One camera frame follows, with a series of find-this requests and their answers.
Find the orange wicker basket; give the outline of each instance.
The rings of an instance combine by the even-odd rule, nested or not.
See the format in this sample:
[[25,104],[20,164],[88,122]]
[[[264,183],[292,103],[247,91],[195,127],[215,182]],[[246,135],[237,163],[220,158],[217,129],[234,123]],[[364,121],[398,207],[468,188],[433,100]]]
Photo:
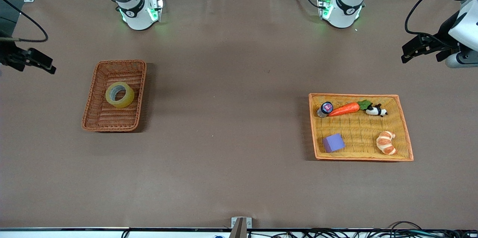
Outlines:
[[[324,102],[331,102],[335,108],[351,102],[369,100],[374,105],[381,103],[388,115],[368,115],[363,111],[336,117],[320,118],[317,109]],[[327,93],[309,94],[310,123],[314,139],[314,151],[318,160],[375,160],[413,161],[412,145],[408,136],[405,116],[398,95],[340,95]],[[382,131],[391,131],[397,149],[394,155],[385,155],[377,147],[376,140]],[[327,153],[322,139],[340,133],[345,148]]]
[[[110,105],[105,98],[106,89],[122,81],[134,91],[133,102],[124,108]],[[100,61],[94,68],[85,113],[81,127],[96,132],[128,132],[138,127],[141,101],[146,81],[146,63],[142,60]]]

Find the table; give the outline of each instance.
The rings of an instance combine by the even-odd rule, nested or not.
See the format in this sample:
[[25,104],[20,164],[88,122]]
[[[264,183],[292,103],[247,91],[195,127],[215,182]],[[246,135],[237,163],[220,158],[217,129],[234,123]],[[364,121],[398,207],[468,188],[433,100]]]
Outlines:
[[[476,69],[403,65],[417,0],[366,0],[353,27],[305,0],[166,0],[130,30],[109,0],[35,0],[58,68],[2,67],[0,226],[476,228]],[[425,0],[410,27],[435,32],[459,5]],[[24,17],[15,36],[41,37]],[[105,59],[148,63],[135,133],[81,129]],[[398,94],[415,161],[314,160],[309,93]]]

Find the croissant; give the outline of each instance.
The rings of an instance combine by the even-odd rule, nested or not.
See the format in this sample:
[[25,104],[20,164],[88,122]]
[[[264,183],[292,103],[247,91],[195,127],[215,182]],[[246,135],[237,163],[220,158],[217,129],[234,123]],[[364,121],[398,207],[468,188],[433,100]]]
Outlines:
[[379,137],[377,138],[377,146],[384,154],[396,154],[397,150],[391,144],[391,140],[393,138],[395,138],[395,134],[393,134],[393,132],[387,131],[380,133]]

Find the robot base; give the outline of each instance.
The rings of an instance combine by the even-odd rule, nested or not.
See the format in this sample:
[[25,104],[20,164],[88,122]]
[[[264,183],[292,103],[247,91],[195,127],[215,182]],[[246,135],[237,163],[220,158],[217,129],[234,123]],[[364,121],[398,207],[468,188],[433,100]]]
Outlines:
[[345,15],[343,10],[337,6],[336,0],[317,0],[317,5],[325,7],[325,9],[319,8],[320,19],[327,20],[330,25],[337,28],[350,27],[359,18],[360,10],[362,10],[362,6],[360,6],[353,15]]

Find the panda figurine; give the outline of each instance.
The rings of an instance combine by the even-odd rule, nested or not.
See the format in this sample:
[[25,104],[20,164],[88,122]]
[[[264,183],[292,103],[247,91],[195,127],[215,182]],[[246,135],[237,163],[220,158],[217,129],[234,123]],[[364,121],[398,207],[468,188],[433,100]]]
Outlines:
[[386,109],[380,108],[381,106],[381,103],[375,106],[372,106],[372,104],[370,104],[369,107],[367,107],[367,110],[365,110],[365,112],[369,115],[379,115],[380,117],[384,117],[384,115],[388,113]]

